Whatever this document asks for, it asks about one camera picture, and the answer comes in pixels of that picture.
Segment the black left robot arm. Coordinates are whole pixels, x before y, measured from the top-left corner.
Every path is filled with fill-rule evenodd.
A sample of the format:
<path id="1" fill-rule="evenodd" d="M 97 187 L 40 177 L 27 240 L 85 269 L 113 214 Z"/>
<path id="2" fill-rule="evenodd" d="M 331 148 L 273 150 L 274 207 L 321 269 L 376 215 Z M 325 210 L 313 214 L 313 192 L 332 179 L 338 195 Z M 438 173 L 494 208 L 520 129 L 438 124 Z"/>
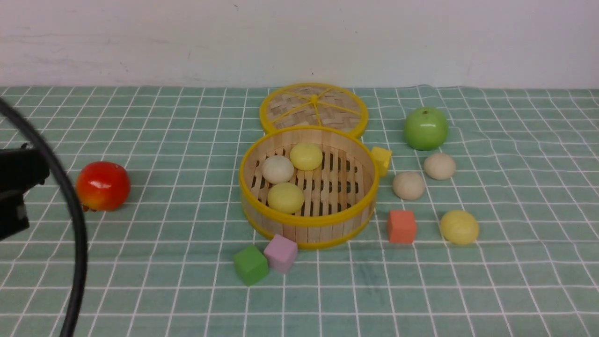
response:
<path id="1" fill-rule="evenodd" d="M 41 152 L 24 143 L 0 150 L 0 239 L 29 228 L 24 194 L 43 185 L 51 171 Z"/>

